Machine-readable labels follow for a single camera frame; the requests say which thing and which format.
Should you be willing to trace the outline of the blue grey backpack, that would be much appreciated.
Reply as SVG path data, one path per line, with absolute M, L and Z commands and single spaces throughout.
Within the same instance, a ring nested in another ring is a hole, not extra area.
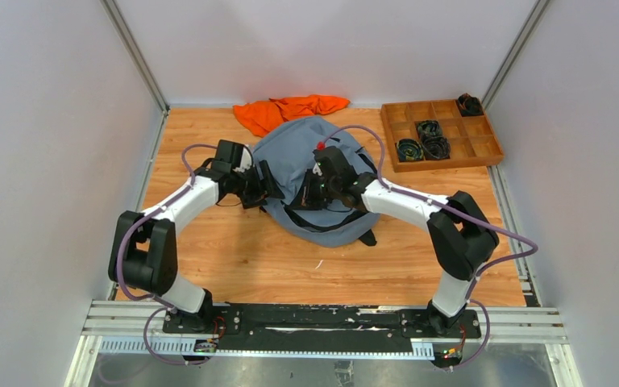
M 255 166 L 261 171 L 265 161 L 281 192 L 280 198 L 268 197 L 262 209 L 290 234 L 325 248 L 356 241 L 376 246 L 372 228 L 380 216 L 332 198 L 318 174 L 314 150 L 321 141 L 340 150 L 356 174 L 376 173 L 371 155 L 347 131 L 318 116 L 288 121 L 252 149 Z

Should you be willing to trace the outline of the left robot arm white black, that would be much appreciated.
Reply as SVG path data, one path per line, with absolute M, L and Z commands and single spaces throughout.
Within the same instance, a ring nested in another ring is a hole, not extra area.
M 188 177 L 164 200 L 118 217 L 108 266 L 109 278 L 127 298 L 151 298 L 183 312 L 184 323 L 196 333 L 214 325 L 212 295 L 180 274 L 178 235 L 228 194 L 237 196 L 245 209 L 284 197 L 268 163 L 255 160 L 248 146 L 221 140 L 213 149 L 215 154 L 197 168 L 185 156 L 181 158 Z M 143 296 L 133 294 L 133 289 L 142 290 Z

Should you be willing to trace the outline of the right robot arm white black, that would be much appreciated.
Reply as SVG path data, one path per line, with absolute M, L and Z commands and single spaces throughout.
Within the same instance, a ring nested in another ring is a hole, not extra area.
M 460 325 L 476 275 L 499 244 L 475 200 L 458 191 L 450 197 L 424 194 L 389 183 L 378 173 L 357 173 L 335 146 L 318 144 L 313 151 L 310 187 L 317 201 L 338 201 L 358 214 L 385 214 L 429 233 L 442 276 L 426 307 L 429 328 L 448 336 Z

